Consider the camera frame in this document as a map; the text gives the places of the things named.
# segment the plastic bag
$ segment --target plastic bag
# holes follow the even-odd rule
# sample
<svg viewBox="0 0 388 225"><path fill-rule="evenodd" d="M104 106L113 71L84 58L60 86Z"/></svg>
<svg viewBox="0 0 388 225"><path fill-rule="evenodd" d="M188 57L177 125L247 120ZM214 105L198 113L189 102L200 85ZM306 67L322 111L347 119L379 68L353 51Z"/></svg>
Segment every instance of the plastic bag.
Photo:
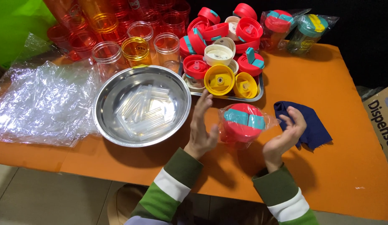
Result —
<svg viewBox="0 0 388 225"><path fill-rule="evenodd" d="M281 121L259 108L238 103L218 110L219 139L236 149L247 149L258 136Z"/></svg>
<svg viewBox="0 0 388 225"><path fill-rule="evenodd" d="M307 14L298 18L294 35L287 43L287 50L296 55L307 53L313 44L333 28L339 17Z"/></svg>
<svg viewBox="0 0 388 225"><path fill-rule="evenodd" d="M97 133L91 111L100 88L98 65L85 60L63 66L47 61L37 66L47 58L43 55L53 57L56 54L51 51L58 52L50 47L37 56L35 50L49 44L33 35L29 38L25 54L0 81L0 141L74 146Z"/></svg>
<svg viewBox="0 0 388 225"><path fill-rule="evenodd" d="M261 36L260 49L264 51L284 49L284 39L296 27L296 18L310 10L309 8L262 12L260 24L263 34Z"/></svg>

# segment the green striped sweater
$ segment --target green striped sweater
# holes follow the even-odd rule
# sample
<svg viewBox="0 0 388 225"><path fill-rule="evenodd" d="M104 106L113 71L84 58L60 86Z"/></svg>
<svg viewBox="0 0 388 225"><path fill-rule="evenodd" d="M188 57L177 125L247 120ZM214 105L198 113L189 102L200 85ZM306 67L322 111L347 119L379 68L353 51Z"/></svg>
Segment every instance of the green striped sweater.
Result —
<svg viewBox="0 0 388 225"><path fill-rule="evenodd" d="M161 169L125 225L168 225L196 182L203 165L179 148ZM271 174L260 171L254 186L280 225L318 222L293 177L282 166Z"/></svg>

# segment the stainless steel bowl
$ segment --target stainless steel bowl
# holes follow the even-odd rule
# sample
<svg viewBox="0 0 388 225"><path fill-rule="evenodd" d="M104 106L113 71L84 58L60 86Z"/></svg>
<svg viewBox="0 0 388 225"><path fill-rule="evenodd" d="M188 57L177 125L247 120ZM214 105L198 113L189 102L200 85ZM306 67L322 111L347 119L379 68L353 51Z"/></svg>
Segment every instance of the stainless steel bowl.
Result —
<svg viewBox="0 0 388 225"><path fill-rule="evenodd" d="M148 141L132 141L115 115L122 99L137 85L155 85L170 89L173 104L169 111L175 111L172 129L162 136ZM174 134L186 121L191 107L191 95L187 84L172 70L161 66L136 66L125 69L111 77L101 87L93 108L94 123L99 132L109 141L127 147L144 147L159 143Z"/></svg>

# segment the orange table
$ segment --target orange table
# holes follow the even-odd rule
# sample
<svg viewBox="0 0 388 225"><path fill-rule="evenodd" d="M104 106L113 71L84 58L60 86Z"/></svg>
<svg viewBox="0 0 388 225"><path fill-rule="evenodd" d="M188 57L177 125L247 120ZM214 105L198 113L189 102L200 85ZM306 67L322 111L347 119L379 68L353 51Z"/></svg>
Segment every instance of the orange table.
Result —
<svg viewBox="0 0 388 225"><path fill-rule="evenodd" d="M338 48L317 44L306 58L262 56L265 93L254 105L271 115L280 100L309 106L333 138L314 152L293 147L284 155L311 208L388 220L387 162ZM232 103L215 99L205 116L207 127L217 122L218 108ZM186 145L190 120L191 115L168 140L140 149L92 136L73 149L0 143L0 163L149 185L174 151ZM201 159L205 167L193 191L262 202L251 177L264 167L262 145L279 134L279 126L266 131L246 151L218 145Z"/></svg>

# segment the person's left hand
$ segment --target person's left hand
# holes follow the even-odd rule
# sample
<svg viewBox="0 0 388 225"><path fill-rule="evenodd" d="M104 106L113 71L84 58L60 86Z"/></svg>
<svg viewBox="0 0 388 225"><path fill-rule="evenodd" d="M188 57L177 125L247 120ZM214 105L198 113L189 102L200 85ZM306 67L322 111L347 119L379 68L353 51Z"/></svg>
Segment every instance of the person's left hand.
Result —
<svg viewBox="0 0 388 225"><path fill-rule="evenodd" d="M195 159L201 158L207 151L216 147L218 143L218 126L214 124L209 134L205 129L204 113L212 106L212 95L205 89L194 108L191 120L190 141L184 151Z"/></svg>

